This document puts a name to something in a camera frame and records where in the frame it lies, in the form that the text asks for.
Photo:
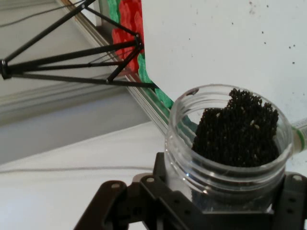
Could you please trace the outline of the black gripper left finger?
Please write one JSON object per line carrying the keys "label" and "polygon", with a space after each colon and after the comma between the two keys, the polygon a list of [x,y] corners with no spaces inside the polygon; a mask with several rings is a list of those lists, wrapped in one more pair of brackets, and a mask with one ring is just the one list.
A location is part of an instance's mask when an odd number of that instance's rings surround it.
{"label": "black gripper left finger", "polygon": [[202,214],[179,191],[165,184],[165,159],[157,153],[153,173],[127,186],[103,183],[75,226],[76,230],[127,230],[142,222],[149,230],[202,230]]}

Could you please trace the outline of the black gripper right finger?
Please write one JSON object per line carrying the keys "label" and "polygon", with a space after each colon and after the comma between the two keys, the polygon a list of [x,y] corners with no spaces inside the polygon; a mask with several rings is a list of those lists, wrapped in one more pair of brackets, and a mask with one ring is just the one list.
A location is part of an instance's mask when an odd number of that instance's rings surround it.
{"label": "black gripper right finger", "polygon": [[303,230],[307,219],[307,178],[287,173],[274,205],[273,230]]}

